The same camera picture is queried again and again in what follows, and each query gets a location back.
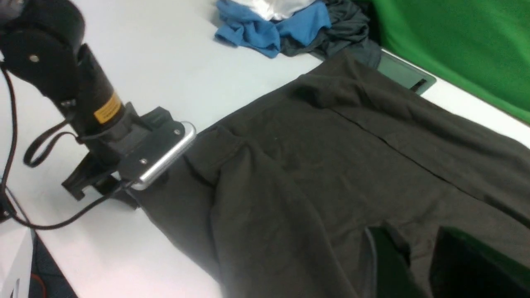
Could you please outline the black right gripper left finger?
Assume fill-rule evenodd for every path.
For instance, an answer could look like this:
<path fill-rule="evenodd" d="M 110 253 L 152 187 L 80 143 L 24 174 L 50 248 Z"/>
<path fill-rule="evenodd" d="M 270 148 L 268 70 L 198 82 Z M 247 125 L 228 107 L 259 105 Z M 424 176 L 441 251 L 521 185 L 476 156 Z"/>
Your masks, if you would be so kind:
<path fill-rule="evenodd" d="M 411 247 L 392 226 L 364 229 L 364 297 L 426 298 L 410 270 Z"/>

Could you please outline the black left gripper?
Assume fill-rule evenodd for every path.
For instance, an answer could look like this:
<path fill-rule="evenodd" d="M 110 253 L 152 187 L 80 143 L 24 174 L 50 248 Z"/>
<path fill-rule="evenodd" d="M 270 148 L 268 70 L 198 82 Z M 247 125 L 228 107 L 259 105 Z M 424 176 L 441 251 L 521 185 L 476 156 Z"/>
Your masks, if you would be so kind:
<path fill-rule="evenodd" d="M 106 125 L 82 124 L 77 120 L 79 141 L 89 149 L 89 153 L 61 183 L 62 187 L 80 201 L 85 197 L 85 188 L 94 185 L 101 195 L 138 209 L 140 204 L 128 187 L 111 174 L 117 172 L 120 161 L 150 132 L 168 121 L 175 120 L 166 109 L 157 107 L 140 116 L 131 103 L 122 106 Z"/>

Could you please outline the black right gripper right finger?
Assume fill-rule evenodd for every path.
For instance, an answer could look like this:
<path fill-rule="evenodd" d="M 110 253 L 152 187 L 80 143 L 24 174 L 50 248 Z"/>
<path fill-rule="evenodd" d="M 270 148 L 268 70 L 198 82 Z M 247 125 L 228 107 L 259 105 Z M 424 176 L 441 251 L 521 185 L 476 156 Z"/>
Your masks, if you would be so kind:
<path fill-rule="evenodd" d="M 429 283 L 435 298 L 528 298 L 530 270 L 470 234 L 439 228 Z"/>

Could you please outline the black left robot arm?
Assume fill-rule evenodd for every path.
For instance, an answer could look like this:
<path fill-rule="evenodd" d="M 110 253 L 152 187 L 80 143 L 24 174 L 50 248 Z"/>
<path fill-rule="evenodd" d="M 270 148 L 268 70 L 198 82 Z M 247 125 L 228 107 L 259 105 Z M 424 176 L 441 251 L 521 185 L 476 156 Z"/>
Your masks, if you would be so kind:
<path fill-rule="evenodd" d="M 83 41 L 85 22 L 68 0 L 2 0 L 1 53 L 7 70 L 33 85 L 64 117 L 38 136 L 23 162 L 40 166 L 71 126 L 88 149 L 62 186 L 77 200 L 91 186 L 109 195 L 121 182 L 144 190 L 165 181 L 184 147 L 184 123 L 161 107 L 139 115 L 121 100 Z"/>

